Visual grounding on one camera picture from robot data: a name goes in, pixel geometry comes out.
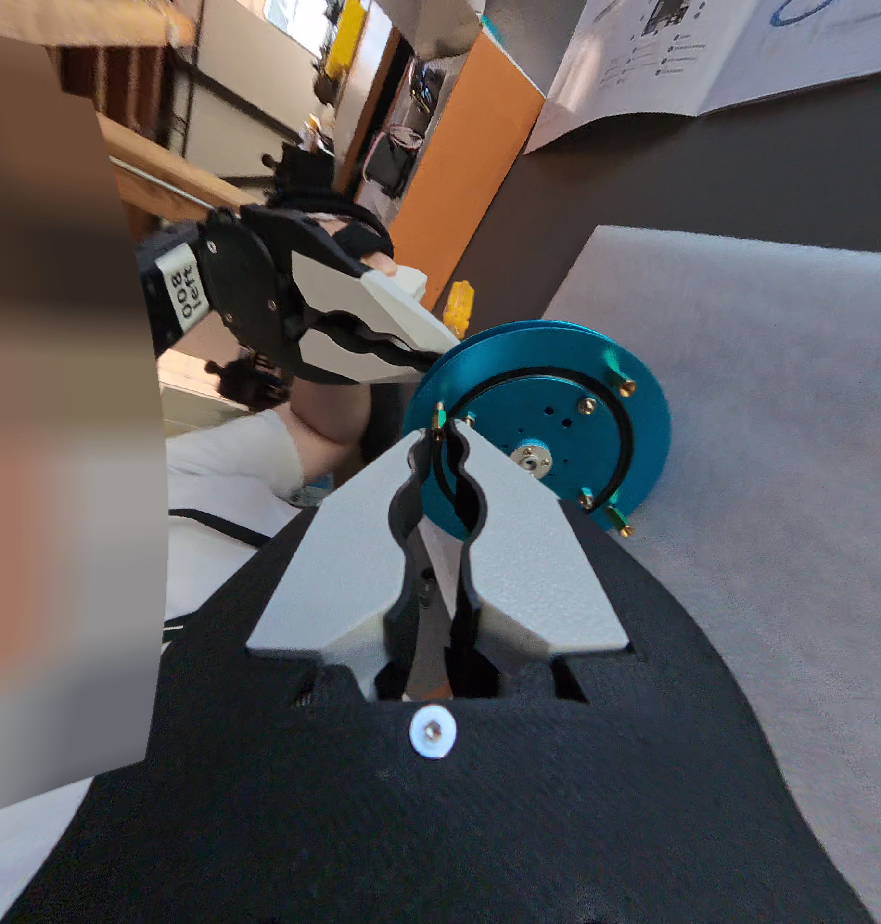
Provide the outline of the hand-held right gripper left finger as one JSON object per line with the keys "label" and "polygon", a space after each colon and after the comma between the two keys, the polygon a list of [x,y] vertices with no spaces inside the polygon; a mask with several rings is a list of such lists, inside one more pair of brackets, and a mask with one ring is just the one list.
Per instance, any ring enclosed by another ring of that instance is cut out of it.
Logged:
{"label": "hand-held right gripper left finger", "polygon": [[429,432],[415,430],[321,502],[249,653],[346,667],[365,699],[377,699],[377,676],[410,661],[416,640],[399,624],[418,573],[408,543],[430,461]]}

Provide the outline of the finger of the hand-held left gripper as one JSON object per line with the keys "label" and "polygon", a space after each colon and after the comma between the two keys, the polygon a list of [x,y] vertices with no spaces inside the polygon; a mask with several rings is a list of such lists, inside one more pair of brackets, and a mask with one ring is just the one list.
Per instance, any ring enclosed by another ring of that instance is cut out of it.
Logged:
{"label": "finger of the hand-held left gripper", "polygon": [[306,304],[322,313],[353,316],[374,334],[388,334],[411,350],[444,354],[456,336],[405,291],[396,278],[365,268],[352,275],[294,253],[292,276]]}
{"label": "finger of the hand-held left gripper", "polygon": [[441,340],[407,341],[395,334],[305,334],[299,342],[298,379],[321,385],[409,385],[419,382],[441,355]]}

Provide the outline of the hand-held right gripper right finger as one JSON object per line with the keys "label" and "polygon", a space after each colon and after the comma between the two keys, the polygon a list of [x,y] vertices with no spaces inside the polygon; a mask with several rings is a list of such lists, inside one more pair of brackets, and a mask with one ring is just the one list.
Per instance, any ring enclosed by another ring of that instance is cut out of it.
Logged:
{"label": "hand-held right gripper right finger", "polygon": [[466,530],[445,653],[454,696],[491,699],[527,665],[626,651],[630,638],[558,495],[475,427],[444,433]]}

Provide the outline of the orange-handled screwdriver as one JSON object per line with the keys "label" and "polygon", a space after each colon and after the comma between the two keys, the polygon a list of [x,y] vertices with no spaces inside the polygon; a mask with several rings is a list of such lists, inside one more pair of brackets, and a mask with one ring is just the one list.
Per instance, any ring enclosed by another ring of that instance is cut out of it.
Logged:
{"label": "orange-handled screwdriver", "polygon": [[450,287],[441,321],[457,340],[465,339],[470,326],[475,291],[469,282],[457,281]]}

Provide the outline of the blue round metal base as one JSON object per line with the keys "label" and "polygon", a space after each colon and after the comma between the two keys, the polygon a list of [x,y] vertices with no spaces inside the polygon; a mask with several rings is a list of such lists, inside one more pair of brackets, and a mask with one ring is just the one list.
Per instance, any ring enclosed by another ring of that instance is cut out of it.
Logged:
{"label": "blue round metal base", "polygon": [[[608,364],[636,381],[634,396],[613,391]],[[517,321],[461,341],[423,376],[402,434],[429,427],[438,401],[447,421],[471,422],[605,530],[604,506],[630,520],[669,452],[669,407],[653,373],[613,339],[568,321]]]}

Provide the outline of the person's left forearm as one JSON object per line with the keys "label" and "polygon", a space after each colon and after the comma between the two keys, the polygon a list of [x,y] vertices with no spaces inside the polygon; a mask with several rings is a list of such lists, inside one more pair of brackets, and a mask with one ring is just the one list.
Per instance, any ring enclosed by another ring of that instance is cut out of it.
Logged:
{"label": "person's left forearm", "polygon": [[341,468],[358,450],[372,413],[372,388],[295,378],[277,413],[294,442],[304,482],[310,483]]}

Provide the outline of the dark grey desk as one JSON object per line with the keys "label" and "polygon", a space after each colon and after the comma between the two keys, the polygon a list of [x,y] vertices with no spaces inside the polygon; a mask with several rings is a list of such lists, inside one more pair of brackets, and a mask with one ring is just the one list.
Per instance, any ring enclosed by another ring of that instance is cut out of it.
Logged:
{"label": "dark grey desk", "polygon": [[598,225],[881,252],[881,74],[520,153],[453,273],[469,332],[541,317]]}

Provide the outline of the black chest harness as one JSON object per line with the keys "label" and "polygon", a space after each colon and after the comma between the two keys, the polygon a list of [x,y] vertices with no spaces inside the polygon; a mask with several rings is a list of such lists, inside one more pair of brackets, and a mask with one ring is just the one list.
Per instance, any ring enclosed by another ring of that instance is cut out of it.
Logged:
{"label": "black chest harness", "polygon": [[171,508],[169,516],[190,520],[255,550],[262,548],[271,540],[270,536],[249,527],[192,508]]}

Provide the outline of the wooden pillar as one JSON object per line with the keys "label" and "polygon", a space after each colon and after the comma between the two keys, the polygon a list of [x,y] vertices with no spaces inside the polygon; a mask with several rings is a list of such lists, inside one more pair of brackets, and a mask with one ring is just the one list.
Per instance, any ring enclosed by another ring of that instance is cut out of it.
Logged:
{"label": "wooden pillar", "polygon": [[238,212],[261,203],[106,116],[97,114],[97,119],[134,242],[162,222],[199,222],[217,207]]}

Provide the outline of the black servo motor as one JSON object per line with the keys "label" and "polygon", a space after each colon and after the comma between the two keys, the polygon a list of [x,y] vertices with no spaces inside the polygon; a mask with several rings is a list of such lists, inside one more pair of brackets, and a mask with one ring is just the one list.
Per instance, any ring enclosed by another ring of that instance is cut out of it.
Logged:
{"label": "black servo motor", "polygon": [[420,150],[421,138],[416,135],[414,140],[415,145],[401,143],[391,133],[380,133],[365,159],[363,179],[375,184],[390,199],[399,198]]}

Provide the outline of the orange cardboard box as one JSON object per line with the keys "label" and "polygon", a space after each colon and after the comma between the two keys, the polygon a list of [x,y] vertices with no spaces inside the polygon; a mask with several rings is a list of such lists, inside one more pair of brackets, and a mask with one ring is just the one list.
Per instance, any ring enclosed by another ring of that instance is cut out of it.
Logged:
{"label": "orange cardboard box", "polygon": [[427,276],[435,308],[542,109],[544,95],[493,37],[484,2],[363,2],[365,18],[335,116],[334,185],[363,202],[367,131],[400,42],[416,56],[453,65],[400,203],[385,222],[397,260]]}

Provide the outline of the white foam sheet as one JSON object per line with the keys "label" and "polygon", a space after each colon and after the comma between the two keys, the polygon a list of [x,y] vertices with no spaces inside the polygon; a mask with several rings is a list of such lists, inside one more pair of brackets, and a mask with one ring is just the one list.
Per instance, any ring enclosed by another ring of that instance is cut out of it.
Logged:
{"label": "white foam sheet", "polygon": [[881,922],[881,253],[599,225],[546,317],[661,384],[670,451],[626,545]]}

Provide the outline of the stack of yellow bins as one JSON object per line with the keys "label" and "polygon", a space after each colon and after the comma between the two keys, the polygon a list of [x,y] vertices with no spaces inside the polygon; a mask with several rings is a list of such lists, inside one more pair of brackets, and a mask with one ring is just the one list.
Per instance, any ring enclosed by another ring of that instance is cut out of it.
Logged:
{"label": "stack of yellow bins", "polygon": [[324,58],[324,73],[329,79],[338,79],[350,67],[362,33],[366,9],[360,1],[343,1],[335,11],[335,31],[328,54]]}

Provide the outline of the open instruction booklet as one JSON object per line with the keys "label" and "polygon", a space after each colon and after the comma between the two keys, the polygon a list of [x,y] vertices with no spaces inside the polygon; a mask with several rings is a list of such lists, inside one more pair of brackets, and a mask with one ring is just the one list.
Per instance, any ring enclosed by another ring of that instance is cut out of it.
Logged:
{"label": "open instruction booklet", "polygon": [[525,151],[636,114],[699,117],[881,73],[881,1],[588,2]]}

